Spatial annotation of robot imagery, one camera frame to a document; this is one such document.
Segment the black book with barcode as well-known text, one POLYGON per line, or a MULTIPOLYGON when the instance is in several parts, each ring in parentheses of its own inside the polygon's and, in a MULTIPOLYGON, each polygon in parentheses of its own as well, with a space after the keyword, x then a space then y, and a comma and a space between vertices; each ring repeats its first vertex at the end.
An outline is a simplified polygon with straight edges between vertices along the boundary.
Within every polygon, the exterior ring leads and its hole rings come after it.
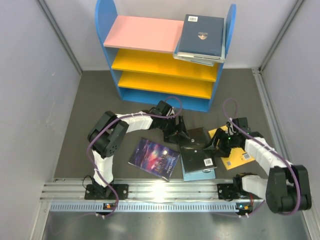
POLYGON ((185 173, 208 172, 217 168, 213 151, 205 150, 211 140, 209 132, 203 128, 188 130, 190 138, 177 137, 185 173))

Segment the light blue book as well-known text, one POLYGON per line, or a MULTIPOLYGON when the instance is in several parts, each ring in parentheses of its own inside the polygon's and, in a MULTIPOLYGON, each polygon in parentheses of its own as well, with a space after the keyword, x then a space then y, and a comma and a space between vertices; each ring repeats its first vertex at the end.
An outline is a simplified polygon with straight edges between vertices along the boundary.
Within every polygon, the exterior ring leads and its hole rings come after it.
POLYGON ((200 170, 200 171, 194 171, 187 173, 185 171, 184 163, 183 163, 183 157, 181 157, 181 166, 182 166, 182 174, 183 174, 183 180, 185 182, 190 181, 202 181, 202 180, 214 180, 216 178, 215 170, 208 169, 208 170, 200 170))

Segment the purple Robinson Crusoe book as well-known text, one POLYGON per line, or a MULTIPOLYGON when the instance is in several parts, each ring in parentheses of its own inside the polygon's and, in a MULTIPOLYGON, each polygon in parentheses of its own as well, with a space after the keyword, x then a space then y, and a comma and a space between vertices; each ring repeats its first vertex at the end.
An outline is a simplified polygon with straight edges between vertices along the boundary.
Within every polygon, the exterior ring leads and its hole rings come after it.
POLYGON ((180 156, 176 150, 141 138, 128 163, 169 182, 180 156))

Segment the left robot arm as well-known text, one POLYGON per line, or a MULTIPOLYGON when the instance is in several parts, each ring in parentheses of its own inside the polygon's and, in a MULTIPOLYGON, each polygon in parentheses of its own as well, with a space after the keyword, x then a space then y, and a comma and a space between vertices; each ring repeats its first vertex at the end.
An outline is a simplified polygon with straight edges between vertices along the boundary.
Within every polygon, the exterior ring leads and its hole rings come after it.
POLYGON ((94 168, 91 184, 86 190, 94 200, 119 198, 113 186, 113 157, 127 133, 160 129, 166 143, 177 144, 178 137, 190 139, 181 110, 161 100, 149 110, 131 114, 115 114, 106 111, 87 136, 89 145, 86 150, 88 159, 94 168))

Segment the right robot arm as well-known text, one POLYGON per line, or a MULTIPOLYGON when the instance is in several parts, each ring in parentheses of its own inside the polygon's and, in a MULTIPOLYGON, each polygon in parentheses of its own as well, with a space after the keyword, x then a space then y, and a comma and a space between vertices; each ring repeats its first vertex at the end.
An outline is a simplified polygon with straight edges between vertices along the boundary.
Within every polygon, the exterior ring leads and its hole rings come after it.
POLYGON ((238 198, 253 194, 263 199, 276 214, 290 215, 312 207, 308 170, 294 165, 272 148, 257 131, 251 131, 245 117, 229 118, 227 129, 217 128, 204 150, 216 157, 229 157, 242 149, 263 168, 267 178, 245 172, 233 177, 233 192, 238 198))

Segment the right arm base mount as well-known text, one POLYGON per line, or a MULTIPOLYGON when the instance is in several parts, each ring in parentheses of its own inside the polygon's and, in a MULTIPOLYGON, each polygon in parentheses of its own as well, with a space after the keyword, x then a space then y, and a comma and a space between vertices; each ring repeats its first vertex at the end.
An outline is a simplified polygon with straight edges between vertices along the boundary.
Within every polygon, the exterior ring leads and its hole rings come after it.
POLYGON ((217 184, 217 193, 218 193, 219 200, 224 200, 227 202, 231 202, 233 200, 248 199, 249 198, 248 193, 243 193, 243 192, 237 191, 232 183, 218 183, 217 184))

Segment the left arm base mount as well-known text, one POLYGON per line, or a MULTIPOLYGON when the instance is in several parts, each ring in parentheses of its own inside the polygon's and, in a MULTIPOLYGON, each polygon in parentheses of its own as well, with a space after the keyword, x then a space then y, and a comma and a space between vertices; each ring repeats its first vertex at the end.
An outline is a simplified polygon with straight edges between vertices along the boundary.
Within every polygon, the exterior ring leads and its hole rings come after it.
MULTIPOLYGON (((119 200, 126 200, 129 193, 128 184, 111 185, 118 195, 119 200)), ((116 200, 115 193, 109 187, 102 187, 96 184, 88 184, 84 195, 85 200, 116 200)))

